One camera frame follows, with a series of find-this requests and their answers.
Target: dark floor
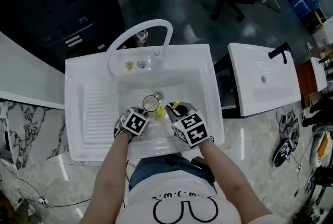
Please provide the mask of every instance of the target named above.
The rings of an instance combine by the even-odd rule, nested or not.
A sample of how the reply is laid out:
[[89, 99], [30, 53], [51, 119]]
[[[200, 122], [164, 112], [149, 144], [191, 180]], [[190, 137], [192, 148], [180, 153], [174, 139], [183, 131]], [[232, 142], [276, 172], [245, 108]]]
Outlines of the dark floor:
[[[278, 47], [287, 41], [295, 64], [310, 57], [306, 42], [314, 44], [312, 35], [303, 26], [287, 0], [277, 0], [281, 12], [258, 0], [239, 7], [245, 14], [243, 22], [235, 19], [229, 7], [222, 9], [217, 21], [210, 19], [215, 0], [119, 0], [128, 28], [150, 19], [165, 19], [173, 25], [171, 45], [209, 44], [213, 62], [227, 53], [231, 42]], [[162, 45], [165, 28], [149, 29], [149, 45]]]

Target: faucet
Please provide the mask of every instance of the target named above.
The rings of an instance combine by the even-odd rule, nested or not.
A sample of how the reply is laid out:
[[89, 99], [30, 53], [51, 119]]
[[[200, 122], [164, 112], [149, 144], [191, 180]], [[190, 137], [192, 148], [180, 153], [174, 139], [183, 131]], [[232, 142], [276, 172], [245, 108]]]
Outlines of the faucet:
[[121, 44], [123, 44], [127, 39], [129, 39], [134, 34], [140, 32], [144, 29], [151, 28], [151, 27], [158, 27], [158, 26], [166, 27], [166, 29], [167, 29], [166, 37], [165, 37], [165, 40], [163, 43], [162, 51], [161, 52], [152, 51], [151, 57], [152, 57], [152, 60], [157, 61], [159, 64], [161, 64], [161, 62], [163, 61], [163, 59], [165, 57], [165, 52], [167, 50], [167, 47], [170, 43], [170, 39], [172, 36], [172, 32], [173, 32], [172, 25], [168, 21], [162, 20], [162, 19], [145, 21], [145, 22], [137, 24], [136, 26], [133, 26], [132, 28], [128, 29], [123, 34], [121, 34], [115, 41], [113, 41], [111, 46], [105, 52], [103, 63], [104, 63], [104, 67], [105, 67], [106, 71], [109, 73], [111, 78], [114, 78], [115, 76], [114, 76], [114, 73], [111, 71], [111, 68], [109, 66], [109, 61], [110, 61], [113, 53], [116, 51], [116, 49], [118, 47], [120, 47]]
[[276, 57], [277, 55], [279, 54], [282, 54], [282, 57], [283, 57], [283, 63], [284, 64], [287, 64], [287, 58], [286, 58], [286, 55], [284, 53], [285, 50], [289, 49], [290, 51], [290, 54], [291, 56], [293, 57], [292, 55], [292, 52], [291, 52], [291, 49], [290, 49], [290, 46], [287, 42], [284, 42], [281, 46], [279, 46], [278, 48], [274, 49], [272, 52], [269, 52], [268, 53], [268, 56], [273, 59], [274, 57]]

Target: small bottle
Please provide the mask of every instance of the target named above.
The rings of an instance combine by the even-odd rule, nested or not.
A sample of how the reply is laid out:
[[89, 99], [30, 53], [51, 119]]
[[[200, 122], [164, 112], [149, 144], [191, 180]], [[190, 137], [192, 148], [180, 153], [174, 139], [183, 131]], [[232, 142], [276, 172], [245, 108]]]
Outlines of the small bottle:
[[136, 45], [138, 47], [146, 47], [148, 46], [148, 32], [147, 30], [142, 30], [138, 32], [135, 37]]

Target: black faucet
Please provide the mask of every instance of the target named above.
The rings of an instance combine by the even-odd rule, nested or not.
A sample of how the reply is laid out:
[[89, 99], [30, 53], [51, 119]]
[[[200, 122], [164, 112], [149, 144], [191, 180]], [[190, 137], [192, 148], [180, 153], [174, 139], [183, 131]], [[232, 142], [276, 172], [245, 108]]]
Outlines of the black faucet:
[[281, 46], [279, 46], [278, 48], [274, 49], [272, 52], [269, 52], [268, 56], [271, 59], [273, 59], [277, 55], [282, 54], [282, 56], [283, 56], [283, 63], [287, 64], [287, 58], [286, 58], [286, 55], [284, 53], [284, 51], [287, 50], [287, 49], [289, 49], [290, 54], [292, 56], [292, 52], [291, 52], [290, 46], [289, 46], [289, 44], [287, 42], [284, 42]]

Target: utility sink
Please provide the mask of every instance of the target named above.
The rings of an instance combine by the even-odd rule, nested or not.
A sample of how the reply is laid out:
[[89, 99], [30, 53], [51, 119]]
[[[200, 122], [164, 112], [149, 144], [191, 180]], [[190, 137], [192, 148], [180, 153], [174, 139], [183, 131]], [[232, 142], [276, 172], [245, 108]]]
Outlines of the utility sink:
[[[164, 96], [163, 105], [178, 100], [192, 103], [205, 117], [215, 143], [223, 143], [222, 112], [209, 45], [117, 50], [108, 61], [109, 72], [105, 56], [99, 53], [66, 60], [65, 113], [72, 159], [102, 161], [113, 143], [118, 117], [128, 107], [142, 108], [143, 99], [157, 91]], [[174, 136], [168, 115], [158, 119], [149, 113], [149, 118], [146, 133], [130, 143], [129, 157], [190, 150]]]
[[235, 74], [242, 116], [253, 115], [301, 100], [291, 53], [285, 51], [271, 59], [273, 48], [230, 43], [230, 58]]
[[[144, 74], [136, 73], [121, 77], [118, 81], [119, 112], [125, 112], [129, 107], [143, 108], [143, 99], [156, 91], [163, 95], [160, 104], [188, 102], [200, 109], [205, 119], [208, 118], [198, 69], [148, 71]], [[137, 141], [149, 139], [160, 143], [166, 140], [178, 140], [174, 138], [174, 131], [167, 115], [161, 120], [156, 118], [154, 112], [150, 112], [149, 118], [149, 129], [142, 137], [136, 138]]]

